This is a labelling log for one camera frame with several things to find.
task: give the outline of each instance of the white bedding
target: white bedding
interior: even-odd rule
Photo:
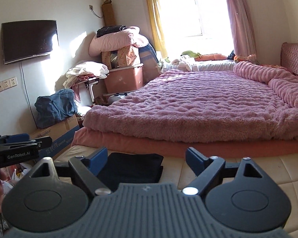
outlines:
[[[201,72],[232,71],[235,64],[233,60],[197,62]]]
[[[161,60],[157,67],[160,74],[172,69],[184,72],[218,72],[232,71],[235,64],[236,63],[233,60],[196,62],[194,58],[191,58],[188,55],[183,55],[180,56],[180,58],[173,60],[171,63]]]

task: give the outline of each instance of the flat screen tv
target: flat screen tv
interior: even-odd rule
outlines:
[[[58,45],[56,20],[7,22],[1,32],[4,64],[48,55]]]

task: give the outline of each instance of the pink plastic storage box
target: pink plastic storage box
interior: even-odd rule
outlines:
[[[108,93],[138,90],[144,86],[143,64],[113,69],[105,79]]]

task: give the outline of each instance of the window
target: window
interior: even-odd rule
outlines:
[[[229,55],[234,49],[226,0],[160,0],[171,59],[192,50]]]

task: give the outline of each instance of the pink fluffy blanket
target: pink fluffy blanket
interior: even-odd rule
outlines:
[[[83,124],[175,142],[298,140],[298,80],[248,62],[226,72],[171,70],[109,107],[94,106]]]

